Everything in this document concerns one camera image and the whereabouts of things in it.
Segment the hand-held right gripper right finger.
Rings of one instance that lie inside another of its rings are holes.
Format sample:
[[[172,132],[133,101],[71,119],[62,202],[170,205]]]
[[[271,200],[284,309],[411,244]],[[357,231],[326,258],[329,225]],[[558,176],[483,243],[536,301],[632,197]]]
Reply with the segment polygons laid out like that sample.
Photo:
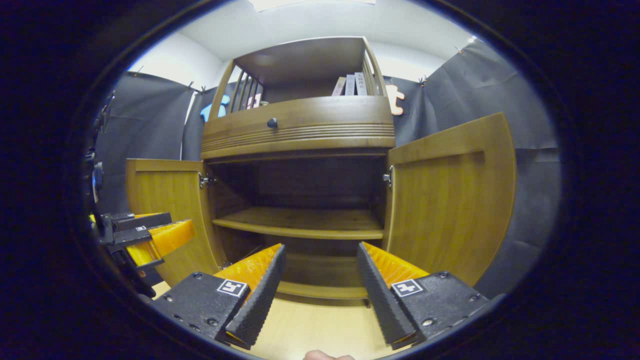
[[[394,350],[439,340],[490,304],[451,272],[428,273],[366,242],[358,244],[356,263],[384,341]]]

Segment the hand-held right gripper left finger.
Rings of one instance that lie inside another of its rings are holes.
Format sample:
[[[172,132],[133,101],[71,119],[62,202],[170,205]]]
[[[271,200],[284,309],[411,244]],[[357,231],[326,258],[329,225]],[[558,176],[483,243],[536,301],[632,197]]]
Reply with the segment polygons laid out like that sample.
[[[214,275],[194,272],[150,306],[206,342],[250,350],[265,325],[285,262],[286,247],[274,244]]]

